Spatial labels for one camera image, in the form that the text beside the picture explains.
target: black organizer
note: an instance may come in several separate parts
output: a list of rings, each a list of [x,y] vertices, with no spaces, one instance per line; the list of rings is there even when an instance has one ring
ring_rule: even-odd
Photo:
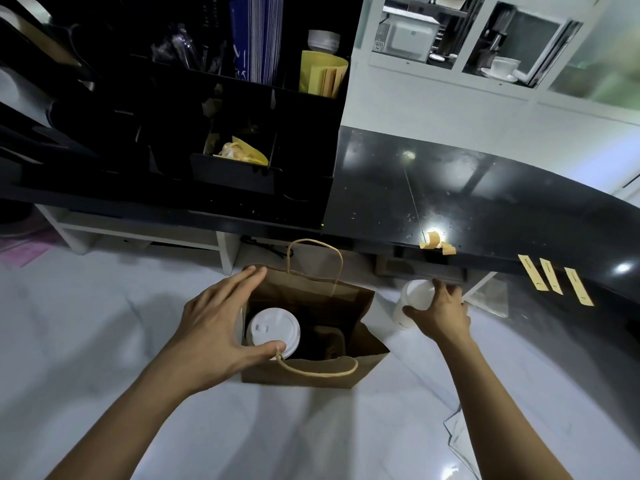
[[[83,145],[98,159],[85,159],[87,165],[119,173],[160,172],[167,178],[192,182],[202,194],[211,185],[233,189],[233,195],[244,191],[249,198],[266,199],[263,205],[293,205],[300,212],[312,212],[319,226],[331,190],[349,73],[337,99],[299,93],[301,52],[308,50],[309,29],[328,30],[341,35],[336,55],[350,60],[362,0],[284,0],[280,63],[273,86],[235,79],[228,19],[222,16],[228,13],[229,0],[217,0],[218,14],[222,14],[218,36],[229,43],[219,75],[155,63],[150,50],[172,23],[184,23],[196,44],[206,38],[203,10],[211,8],[212,0],[38,1],[52,14],[53,23],[41,27],[43,31],[69,51],[75,50],[83,67],[52,64],[33,47],[29,47],[33,57],[28,60],[15,52],[7,57],[0,53],[0,60],[11,61],[18,72],[51,89],[66,106],[87,100],[118,115],[102,119],[109,121],[112,134],[118,133],[118,144],[122,135],[130,138],[127,155],[135,158],[114,157],[117,148],[100,144],[104,135],[93,131],[89,133],[94,140],[83,141]],[[38,69],[40,64],[47,67],[46,76]],[[91,82],[92,90],[78,79]],[[221,101],[214,128],[202,112],[208,98]],[[119,120],[121,132],[114,126]],[[247,121],[258,128],[256,133],[242,133]],[[78,121],[61,126],[69,129],[74,125],[82,127]],[[210,132],[219,134],[224,142],[232,136],[241,138],[265,154],[269,165],[204,155]],[[82,155],[76,156],[69,161],[81,166]],[[146,157],[152,158],[149,164]]]

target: tile floor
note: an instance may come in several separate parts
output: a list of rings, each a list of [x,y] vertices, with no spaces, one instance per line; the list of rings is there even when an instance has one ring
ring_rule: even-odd
[[[22,269],[0,263],[0,478],[43,478],[162,347],[182,306],[223,277],[213,253],[105,239],[54,248]],[[135,479],[472,479],[447,446],[458,408],[435,345],[389,315],[403,282],[347,253],[341,279],[377,290],[365,323],[391,350],[353,390],[248,385],[187,400]],[[245,247],[237,265],[281,266]],[[302,246],[295,269],[331,276],[329,250]],[[511,315],[472,310],[472,332],[527,418],[576,479],[640,471],[640,346],[509,284]]]

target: paper bag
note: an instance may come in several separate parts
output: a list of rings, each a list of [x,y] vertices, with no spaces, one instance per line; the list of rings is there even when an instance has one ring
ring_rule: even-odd
[[[373,300],[372,290],[340,282],[337,278],[311,278],[291,271],[289,259],[286,269],[269,266],[267,268],[265,279],[253,291],[243,309],[244,332],[249,320],[256,313],[266,308],[284,308],[296,316],[301,327],[322,326],[340,329],[347,343],[347,355],[332,360],[291,358],[283,362],[286,368],[279,361],[270,360],[245,369],[242,372],[243,382],[350,389],[388,354],[389,350],[385,345],[360,322]],[[247,345],[245,335],[243,344]],[[301,340],[298,348],[304,346]],[[349,373],[356,361],[357,367]],[[310,372],[316,375],[303,375],[300,371],[303,374]]]

